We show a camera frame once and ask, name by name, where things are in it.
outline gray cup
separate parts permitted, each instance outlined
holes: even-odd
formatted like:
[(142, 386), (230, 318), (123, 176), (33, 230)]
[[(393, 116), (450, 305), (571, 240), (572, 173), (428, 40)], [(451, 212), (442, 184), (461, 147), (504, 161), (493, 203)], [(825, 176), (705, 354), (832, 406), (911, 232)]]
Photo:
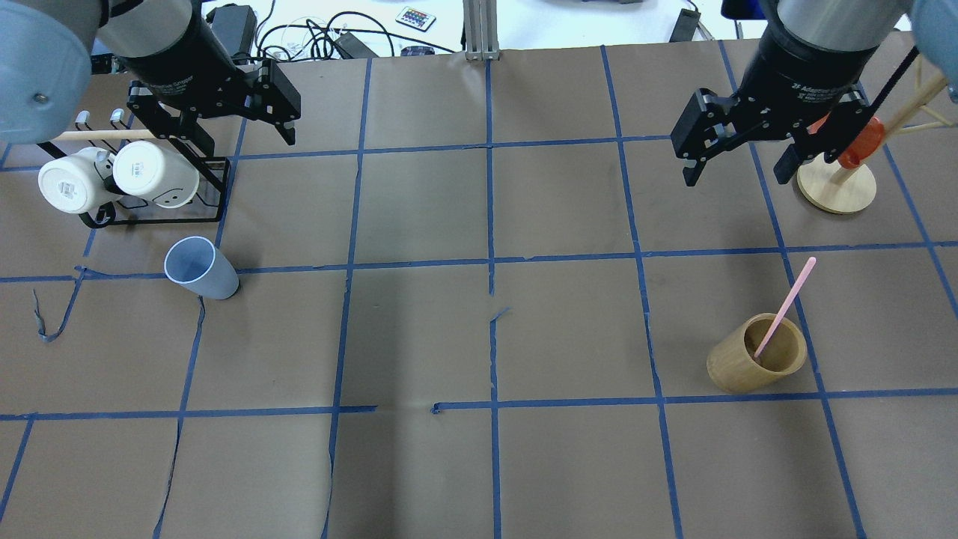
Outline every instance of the gray cup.
[(226, 299), (240, 286), (230, 261), (202, 236), (173, 244), (163, 261), (163, 272), (177, 285), (212, 299)]

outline mug rack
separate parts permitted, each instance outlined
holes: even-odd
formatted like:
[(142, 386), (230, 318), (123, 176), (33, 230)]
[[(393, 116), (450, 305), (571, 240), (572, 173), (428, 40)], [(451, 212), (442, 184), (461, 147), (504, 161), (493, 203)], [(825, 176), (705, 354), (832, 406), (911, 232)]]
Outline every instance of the mug rack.
[[(210, 156), (214, 150), (213, 139), (195, 122), (195, 118), (192, 121), (182, 116), (179, 119), (172, 118), (155, 98), (141, 88), (138, 82), (130, 86), (127, 106), (157, 139), (169, 142), (199, 171), (200, 182), (196, 195), (179, 208), (163, 208), (124, 193), (113, 181), (113, 176), (108, 176), (104, 180), (107, 191), (124, 196), (100, 206), (95, 215), (92, 212), (80, 214), (80, 220), (90, 228), (132, 224), (218, 223), (225, 209), (230, 161), (225, 157)], [(193, 142), (207, 156), (200, 155), (187, 141)], [(53, 141), (37, 145), (54, 159), (67, 155)]]

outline white mug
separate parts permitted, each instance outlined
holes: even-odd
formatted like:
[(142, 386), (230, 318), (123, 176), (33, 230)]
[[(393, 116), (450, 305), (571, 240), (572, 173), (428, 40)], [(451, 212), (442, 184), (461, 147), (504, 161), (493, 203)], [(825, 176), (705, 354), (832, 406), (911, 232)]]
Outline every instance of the white mug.
[(113, 179), (125, 193), (164, 208), (188, 203), (199, 187), (199, 171), (186, 157), (146, 140), (120, 149)]
[(88, 147), (43, 165), (37, 175), (40, 193), (64, 213), (81, 214), (96, 210), (123, 195), (110, 193), (103, 181), (113, 172), (114, 155)]

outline table surface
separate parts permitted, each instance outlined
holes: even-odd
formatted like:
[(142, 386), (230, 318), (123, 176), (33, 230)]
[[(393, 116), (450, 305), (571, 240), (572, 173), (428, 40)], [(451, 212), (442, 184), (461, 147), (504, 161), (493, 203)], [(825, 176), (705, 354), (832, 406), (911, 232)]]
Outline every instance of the table surface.
[[(686, 188), (673, 122), (755, 46), (285, 65), (295, 146), (204, 124), (222, 223), (91, 232), (7, 147), (0, 538), (955, 536), (958, 131), (879, 152), (857, 215), (776, 184), (782, 144)], [(126, 83), (94, 80), (95, 128)], [(193, 234), (234, 297), (163, 277)], [(811, 255), (807, 364), (722, 393), (709, 349)]]

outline pink straw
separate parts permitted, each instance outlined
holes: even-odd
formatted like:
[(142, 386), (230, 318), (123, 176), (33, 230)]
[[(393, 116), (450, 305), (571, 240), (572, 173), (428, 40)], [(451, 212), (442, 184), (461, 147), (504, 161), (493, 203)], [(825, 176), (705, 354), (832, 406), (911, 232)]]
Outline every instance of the pink straw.
[(795, 279), (795, 284), (792, 285), (791, 290), (788, 291), (788, 295), (785, 297), (785, 303), (782, 304), (782, 308), (779, 309), (778, 314), (775, 315), (775, 319), (772, 320), (772, 325), (769, 326), (768, 331), (765, 332), (765, 337), (762, 339), (762, 344), (759, 344), (759, 347), (755, 350), (756, 358), (758, 358), (759, 354), (765, 350), (765, 346), (772, 338), (772, 334), (775, 333), (775, 330), (778, 328), (779, 324), (782, 323), (782, 318), (785, 317), (785, 312), (795, 301), (795, 296), (798, 295), (798, 291), (802, 290), (802, 285), (804, 285), (805, 280), (809, 278), (809, 273), (811, 273), (811, 269), (815, 267), (815, 262), (817, 262), (817, 259), (813, 256), (810, 256), (809, 260), (805, 263), (805, 267), (802, 268), (802, 272), (798, 274), (798, 278)]

